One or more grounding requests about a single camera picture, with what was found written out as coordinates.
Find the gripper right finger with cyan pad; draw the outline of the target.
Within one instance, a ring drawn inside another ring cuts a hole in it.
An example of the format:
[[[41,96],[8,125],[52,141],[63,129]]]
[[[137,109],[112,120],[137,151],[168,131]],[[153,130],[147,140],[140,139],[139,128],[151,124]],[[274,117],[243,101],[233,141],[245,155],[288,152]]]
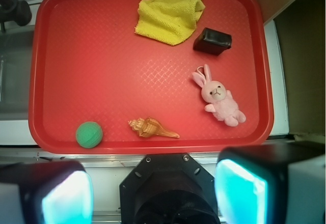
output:
[[[325,145],[227,147],[214,190],[226,223],[325,223]]]

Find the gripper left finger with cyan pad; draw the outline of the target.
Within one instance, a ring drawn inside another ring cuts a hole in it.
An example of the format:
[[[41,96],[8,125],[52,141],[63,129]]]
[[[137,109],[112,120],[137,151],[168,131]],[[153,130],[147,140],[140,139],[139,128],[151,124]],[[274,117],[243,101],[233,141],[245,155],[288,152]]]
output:
[[[93,208],[77,161],[1,164],[1,223],[91,223]]]

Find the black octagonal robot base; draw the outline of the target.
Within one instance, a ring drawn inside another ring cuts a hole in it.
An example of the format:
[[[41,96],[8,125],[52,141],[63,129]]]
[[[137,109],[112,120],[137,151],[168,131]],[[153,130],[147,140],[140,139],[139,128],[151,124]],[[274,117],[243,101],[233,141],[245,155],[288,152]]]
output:
[[[122,223],[220,223],[214,177],[188,154],[146,155],[120,183]]]

